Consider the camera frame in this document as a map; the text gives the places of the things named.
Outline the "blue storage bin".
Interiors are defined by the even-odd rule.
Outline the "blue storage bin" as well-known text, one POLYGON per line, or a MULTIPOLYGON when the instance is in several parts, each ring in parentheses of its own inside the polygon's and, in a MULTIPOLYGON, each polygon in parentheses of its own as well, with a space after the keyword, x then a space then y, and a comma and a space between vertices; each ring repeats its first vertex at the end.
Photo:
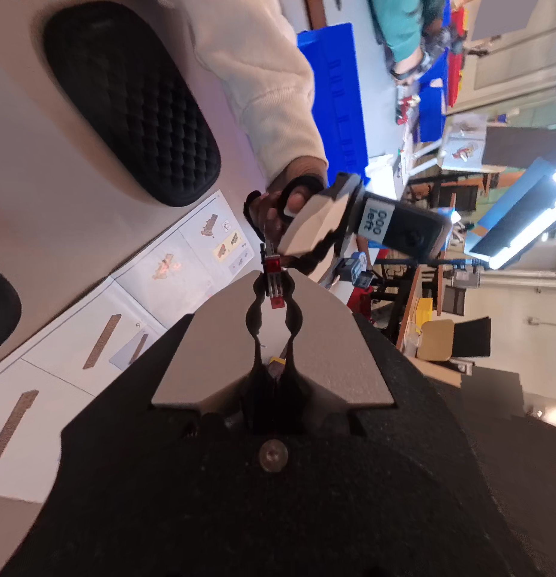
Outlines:
POLYGON ((449 50, 435 61, 419 79, 417 142, 433 142, 442 138, 446 123, 449 50))

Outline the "large blue plastic bin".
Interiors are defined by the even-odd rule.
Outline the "large blue plastic bin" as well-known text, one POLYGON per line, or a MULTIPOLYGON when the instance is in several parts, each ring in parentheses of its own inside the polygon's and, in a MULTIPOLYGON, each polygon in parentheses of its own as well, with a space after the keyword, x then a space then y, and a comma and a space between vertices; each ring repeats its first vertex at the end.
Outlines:
POLYGON ((314 75, 312 116, 329 163, 328 182, 332 184, 339 172, 348 172, 360 175, 368 184, 368 151, 352 24, 301 32, 297 46, 314 75))

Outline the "open lego instruction booklet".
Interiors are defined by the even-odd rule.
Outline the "open lego instruction booklet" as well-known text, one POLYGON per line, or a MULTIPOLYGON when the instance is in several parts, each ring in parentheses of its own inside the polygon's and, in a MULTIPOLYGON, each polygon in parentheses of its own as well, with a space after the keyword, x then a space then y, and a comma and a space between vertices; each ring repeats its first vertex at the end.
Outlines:
POLYGON ((0 497, 41 504, 62 429, 254 251, 215 191, 0 362, 0 497))

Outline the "ceiling light bar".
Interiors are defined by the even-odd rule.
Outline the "ceiling light bar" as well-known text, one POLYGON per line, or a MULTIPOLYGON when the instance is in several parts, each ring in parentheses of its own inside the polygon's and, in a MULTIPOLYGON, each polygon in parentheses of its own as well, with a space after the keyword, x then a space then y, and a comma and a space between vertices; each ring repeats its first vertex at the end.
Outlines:
POLYGON ((467 234, 466 255, 500 270, 556 224, 556 165, 536 159, 467 234))

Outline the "red storage bin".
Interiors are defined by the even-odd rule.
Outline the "red storage bin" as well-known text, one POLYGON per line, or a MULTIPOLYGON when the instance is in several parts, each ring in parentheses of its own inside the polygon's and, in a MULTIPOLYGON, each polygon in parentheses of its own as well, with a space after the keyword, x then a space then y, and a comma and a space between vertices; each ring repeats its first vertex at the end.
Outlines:
POLYGON ((462 69, 465 62, 464 43, 467 36, 467 15, 464 7, 460 7, 451 13, 451 24, 455 28, 458 39, 455 40, 453 49, 448 54, 448 107, 455 106, 462 82, 462 69))

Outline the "black quilted wrist pad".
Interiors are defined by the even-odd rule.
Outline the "black quilted wrist pad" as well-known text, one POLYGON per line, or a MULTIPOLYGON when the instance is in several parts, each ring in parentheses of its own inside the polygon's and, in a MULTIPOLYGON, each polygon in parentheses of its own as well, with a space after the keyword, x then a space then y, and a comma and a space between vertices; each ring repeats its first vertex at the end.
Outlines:
POLYGON ((214 135, 163 42, 112 1, 63 8, 45 24, 47 62, 85 120, 159 203, 183 207, 216 182, 214 135))
POLYGON ((0 273, 0 346, 14 332, 21 314, 22 304, 17 291, 0 273))

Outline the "tan chair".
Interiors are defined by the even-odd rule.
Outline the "tan chair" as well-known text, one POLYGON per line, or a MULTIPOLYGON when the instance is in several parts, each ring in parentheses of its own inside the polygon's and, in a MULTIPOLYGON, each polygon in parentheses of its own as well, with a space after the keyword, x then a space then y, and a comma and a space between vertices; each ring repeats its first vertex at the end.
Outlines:
POLYGON ((432 320, 421 327, 416 357, 429 362, 452 358, 482 358, 491 354, 491 319, 465 322, 432 320))

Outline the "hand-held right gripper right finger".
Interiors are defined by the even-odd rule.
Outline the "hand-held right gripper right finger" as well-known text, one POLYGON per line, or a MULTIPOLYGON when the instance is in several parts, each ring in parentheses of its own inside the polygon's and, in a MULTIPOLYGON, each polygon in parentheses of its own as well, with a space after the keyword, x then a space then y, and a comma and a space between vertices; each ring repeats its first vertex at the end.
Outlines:
POLYGON ((351 310, 325 287, 289 269, 295 313, 287 366, 309 387, 304 424, 332 414, 389 408, 394 399, 351 310))

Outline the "person's left forearm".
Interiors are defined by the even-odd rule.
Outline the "person's left forearm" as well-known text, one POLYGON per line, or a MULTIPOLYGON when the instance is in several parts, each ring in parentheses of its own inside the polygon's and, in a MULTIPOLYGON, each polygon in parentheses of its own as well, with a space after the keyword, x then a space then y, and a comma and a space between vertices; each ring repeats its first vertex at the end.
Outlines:
POLYGON ((181 11, 198 62, 223 86, 268 183, 293 161, 328 167, 314 74, 278 1, 160 1, 181 11))

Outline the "grey red lego assembly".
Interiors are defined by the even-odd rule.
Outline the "grey red lego assembly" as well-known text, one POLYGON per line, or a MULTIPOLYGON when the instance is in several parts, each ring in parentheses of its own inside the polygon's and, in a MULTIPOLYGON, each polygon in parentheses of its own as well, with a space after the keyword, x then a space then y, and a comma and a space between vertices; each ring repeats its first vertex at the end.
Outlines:
POLYGON ((284 308, 281 259, 270 242, 262 242, 260 244, 260 259, 264 275, 265 292, 270 305, 273 310, 284 308))

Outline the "person's left hand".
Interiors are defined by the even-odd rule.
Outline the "person's left hand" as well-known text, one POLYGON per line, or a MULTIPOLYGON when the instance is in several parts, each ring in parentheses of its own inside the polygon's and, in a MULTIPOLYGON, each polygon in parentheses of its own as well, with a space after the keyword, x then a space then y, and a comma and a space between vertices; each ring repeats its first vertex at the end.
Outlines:
POLYGON ((283 188, 301 176, 317 178, 324 188, 327 184, 327 167, 327 162, 323 159, 312 156, 298 157, 274 178, 259 198, 253 200, 249 207, 253 225, 260 229, 266 241, 275 248, 288 228, 288 224, 280 219, 277 212, 277 202, 283 188))

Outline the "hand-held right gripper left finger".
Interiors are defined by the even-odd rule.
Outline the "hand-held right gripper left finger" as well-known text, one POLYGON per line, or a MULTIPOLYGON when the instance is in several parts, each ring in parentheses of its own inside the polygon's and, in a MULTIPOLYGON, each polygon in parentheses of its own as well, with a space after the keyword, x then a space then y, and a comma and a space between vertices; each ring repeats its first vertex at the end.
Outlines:
POLYGON ((276 405, 259 339, 265 298, 265 277, 254 271, 207 300, 190 321, 152 407, 199 416, 241 413, 247 430, 269 432, 276 405))

